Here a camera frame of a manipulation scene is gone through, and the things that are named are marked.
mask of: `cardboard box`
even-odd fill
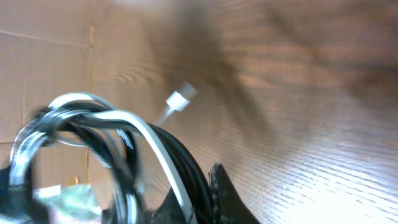
[[[71,91],[90,91],[91,1],[0,2],[0,161],[32,110]],[[37,154],[37,187],[87,182],[85,148]]]

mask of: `white cable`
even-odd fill
[[[150,126],[134,113],[128,111],[104,111],[100,113],[87,114],[88,118],[97,118],[105,120],[120,120],[126,121],[135,126],[140,133],[146,138],[149,145],[153,148],[163,170],[172,186],[174,194],[177,198],[178,204],[181,207],[182,213],[184,214],[185,221],[191,224],[197,224],[197,218],[195,212],[192,209],[192,203],[187,193],[187,190],[182,182],[177,169],[174,166],[166,148],[160,141],[156,133],[150,128]]]
[[[9,185],[21,185],[25,181],[25,173],[38,148],[47,139],[45,133],[35,131],[24,139],[14,155],[9,174]]]
[[[94,95],[94,94],[91,94],[91,93],[87,93],[87,92],[66,93],[66,94],[60,95],[50,103],[49,108],[55,110],[55,109],[58,109],[62,106],[65,106],[69,103],[73,103],[76,101],[95,101],[107,109],[117,110],[117,107],[115,107],[112,103],[106,101],[104,98]],[[65,139],[61,136],[58,136],[57,140],[60,143],[67,144],[69,146],[87,147],[86,144],[84,144],[84,143],[75,142],[75,141],[72,141],[69,139]]]
[[[112,149],[111,152],[117,166],[125,172],[125,174],[132,179],[132,173],[127,166],[127,163],[124,162],[123,156],[119,152],[119,148],[116,145],[116,140],[112,137],[112,135],[108,131],[103,131],[106,142],[109,144],[109,147]]]
[[[19,146],[21,145],[23,139],[25,139],[27,137],[27,134],[29,133],[29,130],[33,127],[33,125],[36,123],[37,121],[31,121],[29,122],[27,125],[25,125],[17,134],[17,136],[14,139],[14,143],[12,143],[11,146],[11,153],[10,153],[10,163],[12,162],[12,160],[14,159],[15,154],[18,151]]]
[[[164,109],[162,114],[159,116],[159,119],[154,122],[154,125],[158,127],[162,126],[166,122],[166,119],[169,118],[171,114],[173,114],[173,112],[174,110],[172,108],[170,108],[169,106],[166,107],[166,109]]]

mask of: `white connector plug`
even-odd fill
[[[197,91],[189,83],[184,83],[184,85],[179,89],[179,91],[174,91],[173,94],[166,100],[168,107],[164,109],[160,118],[154,122],[156,126],[161,126],[166,119],[174,111],[182,111],[196,96]]]

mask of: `corrugated cardboard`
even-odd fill
[[[312,208],[324,206],[321,223],[346,217],[336,213],[342,205],[397,222],[397,8],[360,0],[0,1],[0,142],[14,139],[30,110],[67,91],[92,91],[153,121],[188,81],[199,94],[166,130],[204,172],[222,162],[262,223],[308,223]],[[166,193],[156,157],[141,149],[148,179]],[[83,175],[82,152],[43,149],[39,186]],[[88,167],[105,207],[111,179],[91,156]]]
[[[90,91],[91,1],[0,2],[0,160],[29,113],[70,91]],[[86,182],[86,150],[40,150],[37,187]]]

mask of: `cable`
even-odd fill
[[[181,177],[175,168],[174,163],[172,162],[159,137],[145,121],[128,111],[105,111],[94,114],[85,114],[83,116],[87,118],[96,118],[98,119],[98,122],[101,122],[101,120],[125,121],[135,126],[140,131],[140,133],[147,139],[149,145],[153,148],[160,164],[162,165],[163,170],[165,171],[165,174],[173,188],[177,201],[182,209],[185,221],[188,223],[191,219],[191,216],[193,215],[191,223],[198,223],[196,215],[192,211],[191,200],[181,180]]]
[[[170,145],[170,143],[164,138],[159,137],[159,139],[162,141],[163,145],[166,148],[166,151],[170,155],[171,160],[175,164],[177,172],[180,174],[182,182],[187,190],[188,195],[190,196],[192,206],[196,207],[199,194],[191,168],[181,158],[181,156],[177,154],[178,152],[172,149],[173,145]]]
[[[9,192],[12,196],[11,203],[14,207],[18,208],[22,212],[19,214],[20,217],[25,217],[26,220],[31,220],[31,218],[29,218],[30,215],[28,215],[29,212],[27,211],[28,213],[26,214],[23,212],[25,211],[25,203],[23,201],[25,201],[26,199],[23,196],[24,194],[21,194],[21,191],[23,192],[25,188],[21,188],[20,186],[22,184],[25,184],[25,174],[28,167],[30,167],[30,162],[34,157],[34,154],[37,152],[38,148],[44,144],[46,140],[50,139],[49,135],[51,135],[52,128],[56,128],[57,123],[62,124],[62,122],[65,121],[70,115],[76,115],[78,113],[79,110],[67,111],[65,113],[58,113],[57,111],[54,111],[53,115],[47,114],[48,116],[44,116],[42,119],[59,118],[61,119],[61,122],[57,120],[51,122],[55,125],[49,127],[49,133],[46,131],[33,131],[32,134],[27,136],[22,141],[19,148],[17,149],[15,153],[15,158],[12,160],[11,165],[11,171],[9,176]],[[46,122],[49,121],[40,120],[38,123],[42,125],[37,126],[36,129],[46,129]],[[99,158],[101,158],[100,160],[105,161],[107,163],[107,166],[111,169],[113,179],[115,180],[114,189],[116,190],[116,192],[114,194],[114,197],[118,223],[127,223],[127,217],[135,217],[136,220],[142,220],[142,218],[140,218],[141,216],[138,217],[138,213],[136,212],[137,209],[141,209],[142,211],[143,209],[141,203],[139,203],[139,201],[137,200],[138,196],[135,193],[134,188],[132,187],[134,185],[134,179],[126,178],[127,176],[123,172],[120,172],[120,170],[117,168],[117,164],[111,151],[107,147],[102,137],[88,128],[80,128],[71,123],[67,123],[63,126],[63,128],[77,134],[81,138],[81,140],[84,141],[90,147],[90,149],[98,155]],[[127,210],[128,204],[134,205],[133,210],[131,210],[131,207],[129,210]]]
[[[61,108],[71,111],[88,110],[92,113],[107,110],[107,108],[105,108],[104,106],[97,105],[94,103],[69,103],[65,106],[62,106]],[[110,145],[110,148],[112,149],[111,152],[113,153],[113,156],[116,160],[116,163],[118,164],[118,167],[120,167],[124,171],[124,173],[127,174],[131,179],[136,179],[138,159],[137,159],[137,150],[135,150],[136,143],[132,133],[130,133],[129,131],[125,132],[122,130],[117,130],[119,136],[122,136],[123,146],[126,152],[126,160],[124,160],[123,157],[120,155],[120,151],[118,150],[115,139],[111,136],[109,131],[105,129],[101,129],[100,131],[107,138],[107,142]]]
[[[167,131],[164,131],[162,128],[159,128],[153,124],[151,125],[151,127],[159,135],[159,137],[169,140],[169,144],[172,145],[174,150],[176,150],[176,154],[181,157],[183,161],[187,163],[187,167],[192,170],[193,176],[195,178],[194,184],[200,189],[200,192],[197,193],[199,195],[198,198],[200,199],[200,201],[195,206],[195,208],[204,213],[206,217],[211,217],[211,208],[213,207],[213,201],[211,199],[211,194],[207,181],[205,179],[205,176],[203,175],[203,172],[199,168],[199,165],[196,163],[187,148],[185,148],[185,146],[178,139],[176,139]]]
[[[49,109],[56,110],[62,106],[78,101],[94,101],[104,106],[107,110],[117,110],[117,107],[115,107],[110,102],[106,101],[104,98],[87,92],[67,93],[64,95],[60,95],[49,104]],[[120,137],[124,139],[126,142],[128,142],[128,140],[124,138],[125,136],[120,136]],[[70,146],[86,147],[84,144],[64,139],[61,138],[60,136],[58,136],[58,141],[60,141],[63,144],[68,144]]]
[[[33,120],[29,122],[27,125],[25,125],[17,134],[17,136],[14,139],[14,143],[12,143],[11,146],[11,153],[10,153],[10,163],[14,159],[15,154],[17,153],[17,149],[21,145],[21,142],[23,139],[25,139],[32,131],[34,126],[37,124],[37,120]]]

